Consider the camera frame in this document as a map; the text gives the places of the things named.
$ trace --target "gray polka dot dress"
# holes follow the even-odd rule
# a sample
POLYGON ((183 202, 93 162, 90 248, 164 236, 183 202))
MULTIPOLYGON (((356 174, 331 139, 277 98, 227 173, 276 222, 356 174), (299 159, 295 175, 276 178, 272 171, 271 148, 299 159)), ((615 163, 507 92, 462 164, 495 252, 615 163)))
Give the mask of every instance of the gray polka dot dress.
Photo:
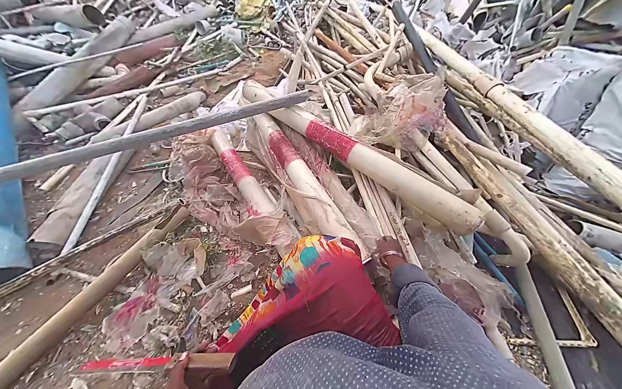
POLYGON ((545 388, 502 358, 424 271, 403 265, 392 277, 403 345, 376 348, 321 332, 279 350, 240 388, 545 388))

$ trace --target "person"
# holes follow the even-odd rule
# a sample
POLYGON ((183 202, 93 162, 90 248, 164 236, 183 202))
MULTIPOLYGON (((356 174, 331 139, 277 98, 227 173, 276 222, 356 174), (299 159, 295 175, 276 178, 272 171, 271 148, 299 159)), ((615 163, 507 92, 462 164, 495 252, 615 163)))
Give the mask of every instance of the person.
MULTIPOLYGON (((265 355, 232 382, 242 389, 546 388, 499 355, 480 325, 405 260, 397 241, 380 238, 378 249, 391 272, 399 332, 356 245, 316 235, 297 243, 240 323, 207 351, 237 352, 236 363, 244 364, 265 355), (273 335, 257 342, 270 329, 273 335), (251 352, 256 343, 280 346, 251 352)), ((185 368, 185 362, 173 368, 168 389, 186 388, 185 368)))

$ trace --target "colorful fabric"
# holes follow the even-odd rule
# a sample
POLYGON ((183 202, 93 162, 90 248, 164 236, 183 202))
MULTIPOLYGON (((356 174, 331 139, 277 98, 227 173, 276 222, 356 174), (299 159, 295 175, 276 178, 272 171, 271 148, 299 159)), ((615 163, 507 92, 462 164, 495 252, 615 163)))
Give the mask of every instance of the colorful fabric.
POLYGON ((284 343, 337 331, 378 347, 400 344, 400 331, 359 254, 346 238, 302 238, 214 345, 220 352, 237 352, 273 326, 284 343))

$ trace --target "red tape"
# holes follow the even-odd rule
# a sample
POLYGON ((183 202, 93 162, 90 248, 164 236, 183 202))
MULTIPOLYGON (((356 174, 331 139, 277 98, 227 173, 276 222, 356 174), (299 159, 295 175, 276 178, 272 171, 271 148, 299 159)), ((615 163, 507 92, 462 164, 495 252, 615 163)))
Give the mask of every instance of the red tape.
POLYGON ((345 162, 357 144, 356 140, 337 131, 330 123, 319 119, 311 120, 306 126, 306 137, 345 162))
POLYGON ((241 159, 235 149, 223 150, 220 153, 220 159, 225 164, 225 168, 235 183, 251 175, 251 170, 246 166, 244 160, 241 159))
POLYGON ((280 129, 270 133, 268 145, 283 167, 287 167, 297 159, 301 159, 297 149, 294 148, 292 142, 289 142, 289 139, 285 137, 285 134, 280 129))

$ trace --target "pipe elbow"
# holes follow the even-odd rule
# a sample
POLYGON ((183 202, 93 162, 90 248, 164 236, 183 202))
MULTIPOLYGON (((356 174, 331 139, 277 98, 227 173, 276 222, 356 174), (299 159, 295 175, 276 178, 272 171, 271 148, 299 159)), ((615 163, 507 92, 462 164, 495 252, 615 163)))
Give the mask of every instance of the pipe elbow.
POLYGON ((508 267, 518 267, 529 262, 531 252, 527 244, 520 237, 520 234, 508 228, 503 231, 499 238, 508 246, 509 255, 493 255, 492 260, 499 265, 508 267))

